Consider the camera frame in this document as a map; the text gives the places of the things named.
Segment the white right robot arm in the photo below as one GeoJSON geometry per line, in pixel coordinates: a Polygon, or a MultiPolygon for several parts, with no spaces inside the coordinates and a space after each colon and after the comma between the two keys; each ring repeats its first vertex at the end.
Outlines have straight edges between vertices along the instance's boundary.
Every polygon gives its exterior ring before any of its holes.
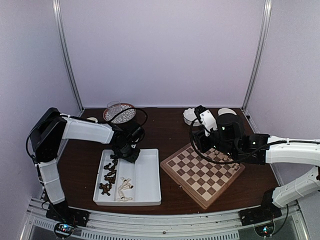
{"type": "Polygon", "coordinates": [[[319,140],[292,139],[269,134],[245,134],[240,116],[225,113],[214,118],[210,111],[197,114],[193,122],[200,130],[190,131],[190,142],[196,153],[214,163],[204,153],[214,148],[227,155],[229,160],[220,164],[247,163],[253,165],[305,165],[309,170],[265,193],[262,206],[256,210],[259,220],[268,220],[276,208],[303,198],[320,189],[319,140]]]}

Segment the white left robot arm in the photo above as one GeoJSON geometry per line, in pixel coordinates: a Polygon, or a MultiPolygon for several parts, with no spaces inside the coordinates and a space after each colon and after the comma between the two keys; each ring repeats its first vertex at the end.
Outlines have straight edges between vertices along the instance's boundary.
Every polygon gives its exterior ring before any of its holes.
{"type": "Polygon", "coordinates": [[[87,141],[109,145],[113,158],[134,163],[140,154],[137,144],[146,135],[142,124],[129,123],[124,127],[109,121],[98,121],[72,116],[50,107],[30,130],[25,149],[37,168],[52,213],[61,222],[72,218],[58,164],[70,141],[87,141]]]}

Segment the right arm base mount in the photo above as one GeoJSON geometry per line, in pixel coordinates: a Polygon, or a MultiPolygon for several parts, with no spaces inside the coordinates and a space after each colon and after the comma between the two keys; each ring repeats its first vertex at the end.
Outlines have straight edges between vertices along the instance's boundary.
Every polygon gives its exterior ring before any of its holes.
{"type": "Polygon", "coordinates": [[[259,224],[262,222],[271,221],[274,218],[282,216],[280,209],[270,210],[262,209],[261,207],[247,208],[239,211],[239,218],[242,226],[249,226],[259,224]]]}

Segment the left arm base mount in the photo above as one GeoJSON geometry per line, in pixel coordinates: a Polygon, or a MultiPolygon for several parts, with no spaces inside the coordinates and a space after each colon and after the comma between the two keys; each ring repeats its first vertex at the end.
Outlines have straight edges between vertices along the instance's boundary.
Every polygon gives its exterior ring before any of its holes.
{"type": "Polygon", "coordinates": [[[53,209],[51,206],[45,215],[48,219],[64,222],[75,227],[86,227],[90,213],[86,210],[69,208],[65,210],[53,209]]]}

